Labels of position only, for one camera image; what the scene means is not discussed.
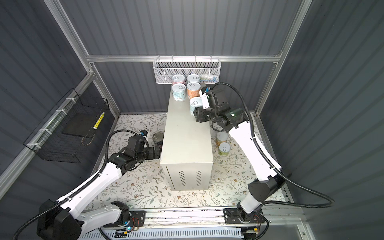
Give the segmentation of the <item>green labelled can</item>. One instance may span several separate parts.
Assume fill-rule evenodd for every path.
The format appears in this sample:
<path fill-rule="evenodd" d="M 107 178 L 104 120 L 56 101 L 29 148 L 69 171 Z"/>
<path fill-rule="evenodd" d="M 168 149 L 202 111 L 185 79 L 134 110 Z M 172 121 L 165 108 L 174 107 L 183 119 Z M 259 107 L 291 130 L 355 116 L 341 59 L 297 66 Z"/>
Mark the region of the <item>green labelled can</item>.
<path fill-rule="evenodd" d="M 220 143 L 219 145 L 219 155 L 221 156 L 227 156 L 231 151 L 231 146 L 226 143 L 226 142 L 223 142 L 223 143 Z"/>

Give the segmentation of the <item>teal labelled can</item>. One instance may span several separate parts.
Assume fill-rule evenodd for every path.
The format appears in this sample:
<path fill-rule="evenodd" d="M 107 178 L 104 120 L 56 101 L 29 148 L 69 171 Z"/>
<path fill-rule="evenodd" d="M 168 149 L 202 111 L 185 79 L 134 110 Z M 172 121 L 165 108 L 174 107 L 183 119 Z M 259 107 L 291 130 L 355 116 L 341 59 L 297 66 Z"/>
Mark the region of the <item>teal labelled can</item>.
<path fill-rule="evenodd" d="M 199 83 L 200 79 L 201 79 L 200 76 L 197 74 L 190 74 L 187 76 L 188 83 Z"/>

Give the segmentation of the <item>pink labelled can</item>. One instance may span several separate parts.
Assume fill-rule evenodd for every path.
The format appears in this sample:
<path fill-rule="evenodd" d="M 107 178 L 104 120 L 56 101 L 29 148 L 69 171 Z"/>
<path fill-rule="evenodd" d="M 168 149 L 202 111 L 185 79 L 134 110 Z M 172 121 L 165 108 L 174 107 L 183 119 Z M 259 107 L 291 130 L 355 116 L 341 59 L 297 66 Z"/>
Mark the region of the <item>pink labelled can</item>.
<path fill-rule="evenodd" d="M 172 85 L 185 84 L 185 81 L 186 81 L 186 78 L 184 75 L 177 74 L 172 76 Z"/>

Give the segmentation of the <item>white lidded can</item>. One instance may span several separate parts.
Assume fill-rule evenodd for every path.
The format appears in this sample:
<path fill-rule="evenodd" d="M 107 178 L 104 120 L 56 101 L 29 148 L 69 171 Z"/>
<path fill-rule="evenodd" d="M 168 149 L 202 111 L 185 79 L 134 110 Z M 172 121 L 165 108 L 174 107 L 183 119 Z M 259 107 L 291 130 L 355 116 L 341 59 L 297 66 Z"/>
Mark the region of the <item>white lidded can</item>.
<path fill-rule="evenodd" d="M 195 108 L 202 107 L 203 101 L 201 97 L 194 97 L 190 99 L 190 113 L 193 116 Z"/>

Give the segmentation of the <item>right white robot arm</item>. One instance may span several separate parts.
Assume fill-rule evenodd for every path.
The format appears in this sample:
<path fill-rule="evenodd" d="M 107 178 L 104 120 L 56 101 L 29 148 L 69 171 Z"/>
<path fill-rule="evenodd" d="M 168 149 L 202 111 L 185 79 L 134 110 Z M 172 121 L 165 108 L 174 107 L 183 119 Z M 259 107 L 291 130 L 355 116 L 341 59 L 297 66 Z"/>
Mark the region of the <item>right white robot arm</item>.
<path fill-rule="evenodd" d="M 194 110 L 198 123 L 217 123 L 240 146 L 256 174 L 256 180 L 248 185 L 248 193 L 237 205 L 237 216 L 241 222 L 248 222 L 265 205 L 286 205 L 299 208 L 322 209 L 334 205 L 335 200 L 318 191 L 309 189 L 290 180 L 281 166 L 269 154 L 255 135 L 252 115 L 241 93 L 232 85 L 225 84 L 241 99 L 242 108 L 233 109 L 225 93 L 219 89 L 220 83 L 202 87 L 199 95 L 203 105 Z M 324 204 L 296 204 L 282 201 L 269 201 L 268 197 L 285 183 L 289 183 L 307 193 L 326 200 Z"/>

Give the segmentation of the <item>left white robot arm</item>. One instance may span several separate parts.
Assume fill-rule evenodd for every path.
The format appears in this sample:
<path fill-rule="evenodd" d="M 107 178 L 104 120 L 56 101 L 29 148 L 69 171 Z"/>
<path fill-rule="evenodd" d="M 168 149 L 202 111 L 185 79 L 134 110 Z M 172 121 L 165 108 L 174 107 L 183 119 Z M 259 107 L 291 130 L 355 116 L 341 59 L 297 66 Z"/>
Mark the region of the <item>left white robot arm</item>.
<path fill-rule="evenodd" d="M 101 168 L 77 188 L 56 201 L 43 203 L 39 214 L 17 229 L 12 238 L 18 239 L 33 222 L 38 223 L 37 235 L 44 240 L 77 240 L 108 224 L 115 224 L 128 232 L 138 227 L 138 218 L 133 217 L 130 208 L 120 201 L 113 201 L 103 209 L 83 212 L 108 185 L 138 168 L 145 160 L 159 159 L 161 149 L 149 145 L 147 131 L 132 134 L 126 147 L 112 155 L 106 152 Z"/>

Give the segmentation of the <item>light blue labelled can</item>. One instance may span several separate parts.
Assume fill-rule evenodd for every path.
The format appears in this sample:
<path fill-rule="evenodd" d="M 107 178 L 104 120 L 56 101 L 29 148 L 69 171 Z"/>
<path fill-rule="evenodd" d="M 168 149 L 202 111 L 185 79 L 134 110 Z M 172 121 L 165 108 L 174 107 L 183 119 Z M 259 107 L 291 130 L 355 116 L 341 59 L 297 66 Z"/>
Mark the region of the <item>light blue labelled can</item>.
<path fill-rule="evenodd" d="M 184 101 L 186 99 L 186 86 L 184 84 L 172 85 L 171 91 L 175 101 Z"/>

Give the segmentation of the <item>orange labelled can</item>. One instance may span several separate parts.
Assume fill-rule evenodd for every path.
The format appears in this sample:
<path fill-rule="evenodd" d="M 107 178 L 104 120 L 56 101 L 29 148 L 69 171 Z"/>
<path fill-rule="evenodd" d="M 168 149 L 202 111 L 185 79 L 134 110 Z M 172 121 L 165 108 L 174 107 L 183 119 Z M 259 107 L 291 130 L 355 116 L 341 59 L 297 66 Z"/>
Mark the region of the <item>orange labelled can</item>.
<path fill-rule="evenodd" d="M 190 82 L 187 84 L 187 95 L 189 99 L 199 97 L 201 85 L 198 82 Z"/>

